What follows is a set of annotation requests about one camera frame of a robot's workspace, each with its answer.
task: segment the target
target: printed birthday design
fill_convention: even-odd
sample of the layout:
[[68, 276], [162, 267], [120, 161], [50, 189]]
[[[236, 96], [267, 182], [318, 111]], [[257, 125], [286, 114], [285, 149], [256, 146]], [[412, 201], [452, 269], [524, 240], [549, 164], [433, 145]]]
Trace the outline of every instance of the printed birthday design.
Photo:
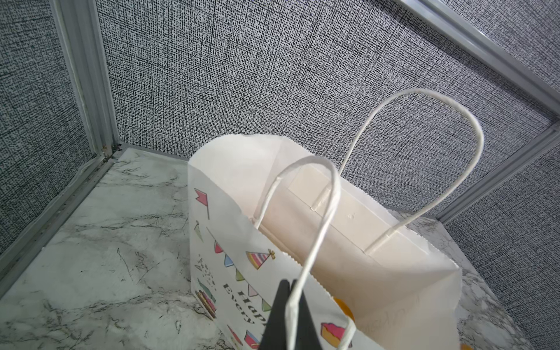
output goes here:
[[[214, 239], [214, 253], [216, 253], [216, 254], [225, 253], [224, 250], [222, 249], [222, 247], [220, 247], [218, 241], [216, 241], [216, 239]], [[262, 265], [262, 263], [264, 263], [264, 261], [265, 261], [269, 256], [272, 256], [272, 259], [274, 259], [274, 252], [271, 251], [271, 250], [269, 250], [269, 253], [268, 253], [268, 254], [266, 254], [266, 253], [252, 253], [252, 254], [263, 254], [263, 255], [267, 255], [265, 258], [261, 258], [261, 262], [260, 262], [261, 265]], [[230, 258], [227, 254], [224, 254], [224, 257], [223, 257], [223, 265], [224, 265], [225, 267], [231, 267], [231, 266], [234, 267], [234, 266], [235, 266], [235, 265], [234, 265], [234, 262], [231, 260], [231, 258]], [[241, 272], [240, 272], [237, 268], [235, 269], [235, 280], [236, 280], [237, 282], [245, 281], [245, 277], [243, 277], [243, 275], [241, 274]], [[259, 294], [257, 293], [257, 291], [256, 291], [253, 287], [251, 287], [251, 285], [249, 284], [249, 282], [247, 282], [247, 295], [248, 295], [249, 297], [259, 296]], [[261, 310], [264, 311], [264, 312], [270, 311], [270, 310], [272, 309], [272, 307], [269, 305], [269, 303], [267, 303], [267, 302], [265, 301], [265, 299], [263, 299], [262, 297], [261, 297], [261, 299], [262, 299], [262, 302], [260, 303], [260, 305], [261, 305]]]
[[200, 224], [198, 223], [198, 220], [196, 220], [196, 223], [197, 224], [194, 226], [194, 232], [196, 232], [198, 238], [200, 238], [200, 240], [204, 242], [204, 240], [202, 239], [202, 234], [200, 233]]
[[339, 327], [334, 323], [321, 323], [321, 337], [335, 348], [338, 348], [340, 340], [344, 335], [344, 331], [344, 328]]
[[239, 337], [237, 336], [237, 334], [235, 334], [234, 330], [231, 329], [231, 327], [228, 325], [227, 326], [231, 332], [232, 337], [230, 337], [231, 339], [231, 343], [233, 345], [235, 345], [236, 349], [239, 349], [239, 346], [243, 347], [243, 342], [241, 341], [241, 339], [239, 339]]
[[208, 283], [208, 285], [210, 286], [211, 289], [214, 289], [214, 291], [216, 291], [216, 283], [214, 282], [214, 277], [212, 276], [212, 273], [210, 272], [210, 269], [208, 268], [207, 264], [204, 264], [204, 259], [200, 256], [200, 254], [198, 254], [199, 259], [197, 260], [197, 264], [195, 264], [194, 267], [197, 268], [197, 270], [199, 270], [200, 272], [202, 272], [202, 276], [204, 277], [204, 279], [206, 280], [206, 282]]
[[247, 331], [245, 333], [245, 343], [247, 343], [247, 345], [251, 349], [258, 349], [260, 345], [260, 340], [258, 340], [254, 335], [252, 335], [251, 332]]
[[206, 308], [206, 311], [210, 314], [210, 316], [215, 319], [216, 318], [216, 299], [212, 295], [212, 292], [197, 278], [198, 285], [202, 288], [197, 292], [197, 297]]
[[196, 192], [197, 196], [195, 199], [197, 200], [197, 202], [200, 202], [202, 204], [204, 204], [204, 206], [206, 207], [206, 212], [208, 214], [208, 219], [210, 220], [210, 208], [208, 207], [208, 195], [205, 192], [202, 192], [201, 190], [198, 189], [194, 189], [194, 191]]
[[274, 252], [272, 250], [268, 250], [267, 253], [255, 253], [253, 251], [246, 251], [247, 258], [251, 262], [251, 264], [255, 267], [255, 269], [260, 269], [260, 267], [267, 261], [268, 258], [272, 257], [272, 260], [276, 259], [274, 256]]

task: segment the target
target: green pennant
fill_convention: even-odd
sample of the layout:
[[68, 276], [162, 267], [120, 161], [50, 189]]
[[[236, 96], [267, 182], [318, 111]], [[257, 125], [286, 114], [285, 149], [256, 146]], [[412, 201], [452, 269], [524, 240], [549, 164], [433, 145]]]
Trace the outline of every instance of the green pennant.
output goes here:
[[243, 277], [243, 275], [241, 274], [241, 272], [239, 272], [238, 269], [235, 269], [235, 280], [238, 282], [245, 280], [245, 277]]
[[262, 307], [263, 307], [263, 311], [270, 311], [272, 309], [270, 305], [268, 305], [268, 303], [264, 301], [264, 299], [263, 299]]

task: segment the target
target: red flag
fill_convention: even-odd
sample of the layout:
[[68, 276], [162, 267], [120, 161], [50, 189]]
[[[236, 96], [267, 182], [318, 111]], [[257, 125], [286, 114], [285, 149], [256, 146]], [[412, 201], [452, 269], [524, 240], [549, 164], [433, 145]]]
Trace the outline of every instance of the red flag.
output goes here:
[[208, 207], [208, 197], [206, 196], [206, 193], [199, 191], [197, 189], [194, 189], [194, 191], [198, 194], [197, 201], [201, 202], [202, 204]]
[[196, 197], [196, 200], [198, 202], [201, 202], [202, 204], [204, 204], [204, 206], [206, 206], [206, 211], [208, 213], [208, 219], [210, 220], [210, 208], [208, 208], [208, 195], [200, 190], [194, 189], [194, 191], [197, 193], [198, 197]]

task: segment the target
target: cake illustration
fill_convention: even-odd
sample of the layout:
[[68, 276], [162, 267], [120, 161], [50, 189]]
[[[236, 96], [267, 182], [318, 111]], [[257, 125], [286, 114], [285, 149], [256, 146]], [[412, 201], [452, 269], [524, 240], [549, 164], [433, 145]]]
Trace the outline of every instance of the cake illustration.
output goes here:
[[214, 298], [214, 296], [212, 295], [210, 290], [205, 285], [202, 284], [200, 279], [197, 279], [197, 280], [198, 280], [198, 284], [203, 289], [203, 290], [197, 292], [197, 297], [199, 298], [199, 300], [202, 303], [202, 305], [204, 306], [204, 308], [206, 308], [206, 311], [208, 311], [210, 316], [213, 319], [215, 319], [216, 318], [216, 307], [214, 306], [214, 303], [216, 302], [216, 299]]
[[258, 349], [260, 345], [260, 340], [257, 340], [257, 338], [251, 334], [251, 332], [247, 331], [245, 332], [245, 343], [247, 343], [247, 345], [251, 349]]
[[275, 259], [274, 252], [270, 249], [268, 250], [268, 253], [256, 253], [254, 251], [247, 251], [246, 254], [251, 264], [257, 270], [260, 269], [260, 267], [263, 265], [265, 261], [267, 261], [269, 257]]
[[338, 348], [340, 340], [344, 335], [344, 328], [335, 325], [334, 323], [321, 323], [321, 337], [325, 339], [333, 347]]

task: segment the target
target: metal frame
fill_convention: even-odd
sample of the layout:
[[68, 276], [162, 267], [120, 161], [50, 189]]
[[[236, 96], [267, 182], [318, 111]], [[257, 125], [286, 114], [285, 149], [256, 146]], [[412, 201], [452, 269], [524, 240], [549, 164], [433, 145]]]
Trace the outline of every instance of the metal frame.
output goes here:
[[134, 148], [135, 150], [146, 151], [146, 152], [154, 153], [156, 155], [171, 157], [171, 158], [175, 158], [175, 159], [181, 159], [181, 160], [184, 160], [186, 162], [189, 161], [189, 159], [187, 157], [182, 157], [182, 156], [174, 155], [174, 154], [171, 154], [171, 153], [166, 153], [166, 152], [162, 152], [162, 151], [158, 151], [158, 150], [153, 150], [153, 149], [147, 148], [147, 147], [136, 146], [135, 144], [121, 143], [120, 147], [119, 147], [119, 149], [123, 152], [126, 151], [128, 148]]
[[559, 143], [560, 122], [556, 122], [455, 198], [436, 218], [447, 224]]
[[0, 297], [16, 282], [114, 162], [113, 159], [107, 161], [99, 156], [82, 165], [66, 188], [0, 255]]
[[95, 0], [50, 0], [50, 7], [90, 147], [110, 157], [119, 135]]
[[[536, 101], [560, 115], [560, 93], [530, 69], [496, 45], [440, 0], [394, 0], [414, 12], [472, 56], [525, 91]], [[470, 208], [483, 196], [504, 183], [527, 164], [560, 142], [556, 123], [523, 146], [498, 167], [455, 198], [436, 218], [446, 224]]]
[[560, 115], [560, 93], [440, 0], [394, 0]]

